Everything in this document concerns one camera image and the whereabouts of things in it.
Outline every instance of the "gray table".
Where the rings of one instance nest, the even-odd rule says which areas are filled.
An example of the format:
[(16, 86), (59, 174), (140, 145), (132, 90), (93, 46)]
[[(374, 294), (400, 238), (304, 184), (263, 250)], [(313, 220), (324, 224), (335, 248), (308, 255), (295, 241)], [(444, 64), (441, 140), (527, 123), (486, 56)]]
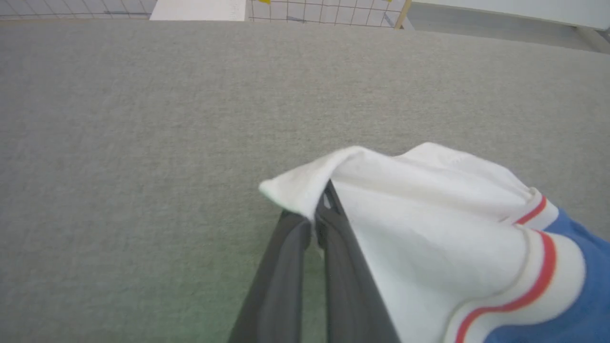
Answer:
[[(424, 32), (0, 24), (2, 342), (222, 342), (279, 209), (334, 149), (433, 141), (610, 237), (610, 57)], [(304, 341), (325, 335), (306, 261)]]

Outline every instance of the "white fabric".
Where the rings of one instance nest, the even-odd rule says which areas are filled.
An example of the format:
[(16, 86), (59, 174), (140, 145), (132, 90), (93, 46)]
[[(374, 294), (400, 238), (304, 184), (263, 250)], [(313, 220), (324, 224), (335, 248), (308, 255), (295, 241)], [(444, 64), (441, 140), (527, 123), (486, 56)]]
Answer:
[[(543, 230), (557, 208), (502, 166), (433, 143), (397, 157), (354, 146), (264, 181), (260, 190), (313, 220), (329, 179), (403, 342), (455, 342), (459, 331), (464, 342), (482, 342), (497, 326), (556, 316), (580, 292), (583, 278), (569, 276), (584, 275), (578, 247), (514, 225)], [(549, 249), (569, 260), (553, 265), (557, 275), (544, 288), (551, 293), (514, 313), (473, 317), (477, 308), (523, 302), (549, 270)]]

